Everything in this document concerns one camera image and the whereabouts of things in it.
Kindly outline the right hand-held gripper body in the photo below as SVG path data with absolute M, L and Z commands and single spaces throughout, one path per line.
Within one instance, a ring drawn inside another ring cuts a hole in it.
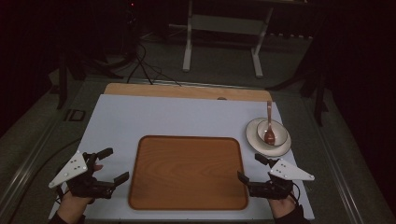
M 268 159 L 267 165 L 270 167 L 268 181 L 247 183 L 251 197 L 271 200 L 286 199 L 291 195 L 294 180 L 313 181 L 315 179 L 313 175 L 283 159 Z

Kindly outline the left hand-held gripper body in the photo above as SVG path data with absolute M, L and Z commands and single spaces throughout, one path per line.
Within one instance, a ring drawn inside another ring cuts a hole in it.
M 96 154 L 77 151 L 49 182 L 49 188 L 56 188 L 59 196 L 63 197 L 61 185 L 65 183 L 74 196 L 110 199 L 115 189 L 114 183 L 98 181 L 93 176 L 98 160 Z

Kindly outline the person's right hand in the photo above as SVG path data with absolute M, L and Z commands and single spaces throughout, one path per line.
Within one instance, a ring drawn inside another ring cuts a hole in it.
M 296 202 L 292 197 L 288 196 L 281 200 L 268 200 L 274 218 L 281 218 L 291 213 L 295 207 Z

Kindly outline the person's left hand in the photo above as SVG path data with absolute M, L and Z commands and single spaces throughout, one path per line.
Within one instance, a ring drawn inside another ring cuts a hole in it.
M 67 192 L 61 199 L 60 206 L 55 214 L 58 214 L 64 220 L 74 222 L 84 215 L 87 206 L 92 201 L 93 198 L 78 197 L 71 192 Z

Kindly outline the white plate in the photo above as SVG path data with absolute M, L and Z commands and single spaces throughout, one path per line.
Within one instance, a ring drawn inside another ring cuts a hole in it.
M 283 144 L 280 147 L 269 147 L 263 143 L 262 140 L 259 139 L 258 133 L 257 133 L 257 126 L 260 121 L 263 121 L 264 118 L 256 118 L 251 120 L 247 127 L 246 127 L 246 138 L 249 144 L 258 152 L 265 156 L 269 157 L 278 157 L 286 154 L 291 147 L 291 138 L 288 133 L 288 140 L 286 141 L 285 144 Z

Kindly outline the brown wooden spoon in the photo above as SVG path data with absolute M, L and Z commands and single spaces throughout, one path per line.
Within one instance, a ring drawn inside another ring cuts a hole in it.
M 275 134 L 272 130 L 272 102 L 268 101 L 267 102 L 267 122 L 268 122 L 268 127 L 267 131 L 265 132 L 264 135 L 264 141 L 266 144 L 273 146 L 275 144 Z

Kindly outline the white bowl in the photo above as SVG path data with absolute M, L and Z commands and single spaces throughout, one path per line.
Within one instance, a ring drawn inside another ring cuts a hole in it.
M 270 144 L 265 138 L 269 127 L 272 128 L 274 134 L 274 140 L 272 144 Z M 260 121 L 257 126 L 257 133 L 259 139 L 262 140 L 263 143 L 269 147 L 280 147 L 288 140 L 288 133 L 285 127 L 273 119 L 271 120 L 271 125 L 268 125 L 268 119 Z

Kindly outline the brown wooden tray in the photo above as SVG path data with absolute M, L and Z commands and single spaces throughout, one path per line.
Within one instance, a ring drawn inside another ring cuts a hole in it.
M 231 137 L 146 135 L 139 140 L 129 191 L 134 210 L 243 210 L 248 194 Z

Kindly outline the pale blue table mat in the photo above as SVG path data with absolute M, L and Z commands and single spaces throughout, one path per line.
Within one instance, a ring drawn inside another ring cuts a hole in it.
M 255 160 L 256 151 L 246 138 L 248 123 L 265 118 L 265 107 L 263 102 L 101 95 L 78 148 L 87 153 L 113 148 L 113 155 L 103 161 L 104 169 L 96 174 L 98 179 L 111 180 L 124 172 L 130 173 L 131 177 L 117 187 L 111 199 L 99 199 L 90 205 L 86 217 L 104 221 L 252 221 L 271 218 L 268 202 L 249 197 L 248 190 L 248 204 L 243 210 L 134 210 L 129 205 L 138 143 L 146 135 L 231 137 L 240 145 L 242 172 L 253 181 L 266 181 L 269 169 Z

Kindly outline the black equipment stand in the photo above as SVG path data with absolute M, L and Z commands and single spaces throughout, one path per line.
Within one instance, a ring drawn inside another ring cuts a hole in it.
M 139 39 L 138 10 L 136 0 L 121 0 L 123 16 L 121 52 L 126 62 L 135 58 L 137 42 Z

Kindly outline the white metal stand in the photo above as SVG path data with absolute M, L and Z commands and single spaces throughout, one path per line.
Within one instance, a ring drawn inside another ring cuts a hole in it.
M 189 72 L 191 70 L 192 54 L 192 31 L 211 31 L 223 32 L 240 35 L 255 35 L 258 37 L 257 44 L 251 48 L 250 55 L 255 71 L 256 78 L 263 77 L 262 64 L 260 60 L 260 51 L 262 42 L 273 14 L 273 8 L 269 7 L 264 12 L 263 20 L 237 19 L 231 17 L 210 16 L 196 14 L 193 12 L 193 0 L 188 1 L 188 18 L 187 18 L 187 39 L 184 52 L 182 70 Z

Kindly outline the metal floor rail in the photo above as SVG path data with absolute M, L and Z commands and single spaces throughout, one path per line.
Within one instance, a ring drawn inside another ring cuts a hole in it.
M 361 212 L 356 204 L 356 200 L 352 195 L 350 186 L 347 183 L 347 178 L 344 175 L 339 158 L 336 155 L 336 146 L 331 142 L 331 139 L 326 135 L 325 130 L 315 125 L 316 132 L 320 138 L 321 144 L 328 163 L 330 173 L 334 180 L 343 206 L 345 207 L 350 224 L 365 224 Z
M 34 199 L 46 201 L 47 172 L 42 171 L 50 155 L 48 145 L 57 121 L 46 125 L 17 125 L 0 139 L 0 219 L 7 221 Z

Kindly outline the black square floor frame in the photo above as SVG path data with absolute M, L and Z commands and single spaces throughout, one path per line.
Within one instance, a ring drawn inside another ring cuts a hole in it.
M 68 109 L 64 121 L 83 121 L 85 119 L 86 112 L 78 109 Z

